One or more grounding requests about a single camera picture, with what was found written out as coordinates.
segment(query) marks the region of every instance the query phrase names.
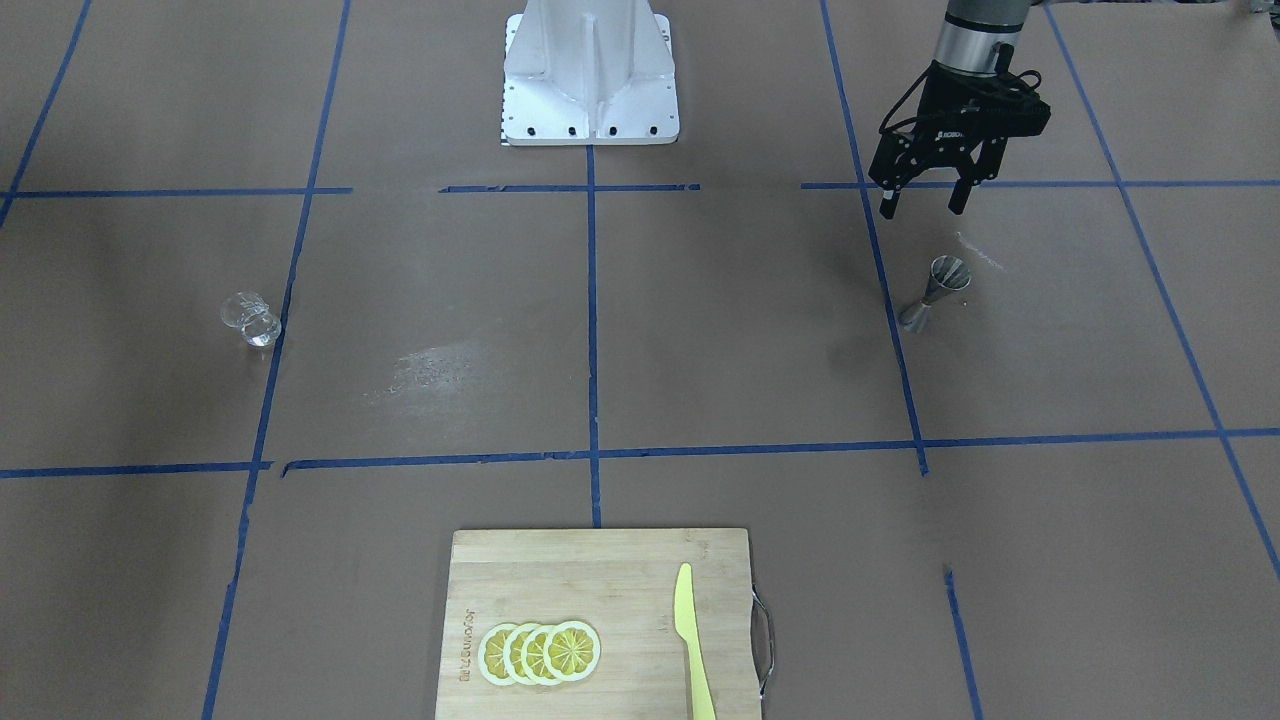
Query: knife handle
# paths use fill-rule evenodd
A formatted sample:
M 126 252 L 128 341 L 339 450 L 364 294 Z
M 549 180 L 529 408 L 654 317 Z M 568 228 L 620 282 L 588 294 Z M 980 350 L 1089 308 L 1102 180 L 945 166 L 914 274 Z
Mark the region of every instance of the knife handle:
M 707 683 L 707 669 L 703 667 L 701 643 L 694 641 L 689 647 L 689 688 L 694 702 L 694 720 L 716 720 L 716 706 L 712 705 L 712 687 Z

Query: metal handle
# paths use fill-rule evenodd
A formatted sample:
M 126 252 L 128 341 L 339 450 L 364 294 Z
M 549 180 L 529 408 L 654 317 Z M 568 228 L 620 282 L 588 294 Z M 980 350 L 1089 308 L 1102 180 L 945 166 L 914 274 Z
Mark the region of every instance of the metal handle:
M 760 702 L 764 702 L 764 691 L 765 691 L 765 687 L 769 684 L 769 678 L 773 676 L 773 615 L 769 614 L 769 606 L 764 605 L 764 601 L 760 600 L 760 593 L 758 593 L 755 591 L 755 584 L 751 584 L 751 605 L 754 607 L 759 607 L 760 612 L 764 615 L 764 632 L 765 632 L 765 637 L 769 641 L 769 666 L 764 670 L 764 675 L 763 676 L 759 675 L 759 673 L 760 673 L 760 664 L 759 662 L 755 664 L 756 676 L 760 680 Z M 751 626 L 753 628 L 755 626 L 755 614 L 754 612 L 751 614 Z M 753 660 L 755 659 L 755 643 L 751 643 L 751 659 Z

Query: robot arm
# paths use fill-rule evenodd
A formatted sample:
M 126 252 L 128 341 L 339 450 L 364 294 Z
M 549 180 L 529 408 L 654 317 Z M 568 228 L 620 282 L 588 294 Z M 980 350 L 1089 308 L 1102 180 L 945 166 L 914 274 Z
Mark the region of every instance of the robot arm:
M 959 215 L 973 187 L 998 174 L 1010 137 L 1044 131 L 1051 111 L 1036 92 L 1039 73 L 1009 72 L 1032 4 L 950 0 L 933 61 L 881 123 L 869 174 L 884 190 L 884 218 L 893 217 L 901 190 L 931 168 L 960 174 L 947 205 Z M 893 123 L 922 85 L 915 117 Z

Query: white stand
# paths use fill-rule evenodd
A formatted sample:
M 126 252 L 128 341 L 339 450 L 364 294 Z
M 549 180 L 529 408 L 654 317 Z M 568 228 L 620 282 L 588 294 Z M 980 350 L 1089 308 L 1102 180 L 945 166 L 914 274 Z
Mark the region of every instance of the white stand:
M 506 145 L 662 145 L 680 136 L 671 22 L 649 0 L 529 0 L 507 20 Z

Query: lemon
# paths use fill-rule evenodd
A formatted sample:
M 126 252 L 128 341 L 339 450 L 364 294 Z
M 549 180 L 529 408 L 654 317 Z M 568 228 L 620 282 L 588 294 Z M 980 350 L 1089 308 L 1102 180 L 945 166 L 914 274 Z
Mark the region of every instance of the lemon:
M 480 674 L 484 675 L 485 680 L 495 685 L 511 685 L 516 683 L 516 679 L 507 673 L 507 666 L 502 662 L 503 644 L 507 642 L 507 635 L 515 629 L 515 623 L 494 625 L 480 641 L 480 652 L 484 653 L 484 662 L 480 664 Z
M 538 628 L 541 628 L 541 624 L 525 623 L 524 625 L 516 625 L 502 643 L 502 666 L 507 671 L 507 676 L 521 685 L 536 684 L 525 675 L 525 661 L 521 660 L 520 653 L 525 650 L 525 641 L 529 639 L 529 634 Z
M 581 680 L 600 661 L 600 635 L 581 620 L 561 623 L 552 628 L 547 638 L 543 661 L 557 680 Z
M 520 660 L 525 665 L 525 676 L 539 685 L 558 685 L 561 680 L 552 675 L 552 671 L 547 669 L 545 656 L 543 650 L 547 647 L 547 641 L 550 638 L 550 633 L 554 625 L 541 625 L 536 630 L 529 633 L 525 638 L 525 647 L 520 651 Z

